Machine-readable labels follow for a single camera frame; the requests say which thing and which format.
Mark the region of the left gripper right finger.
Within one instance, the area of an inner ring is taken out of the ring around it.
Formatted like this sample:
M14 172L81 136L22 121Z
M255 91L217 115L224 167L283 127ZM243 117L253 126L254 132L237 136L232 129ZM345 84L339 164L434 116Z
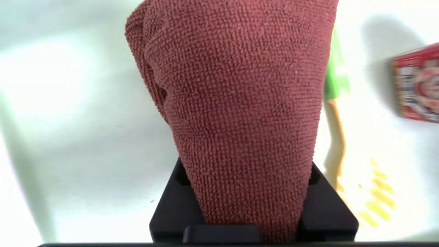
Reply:
M353 242L358 228L359 222L354 214L316 164L312 164L297 241Z

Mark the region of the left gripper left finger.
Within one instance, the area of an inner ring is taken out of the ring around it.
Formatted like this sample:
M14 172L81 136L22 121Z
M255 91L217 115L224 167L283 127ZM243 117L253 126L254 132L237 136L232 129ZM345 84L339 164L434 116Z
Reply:
M205 221L199 202L178 158L149 223L152 240L180 243L187 227L202 224Z

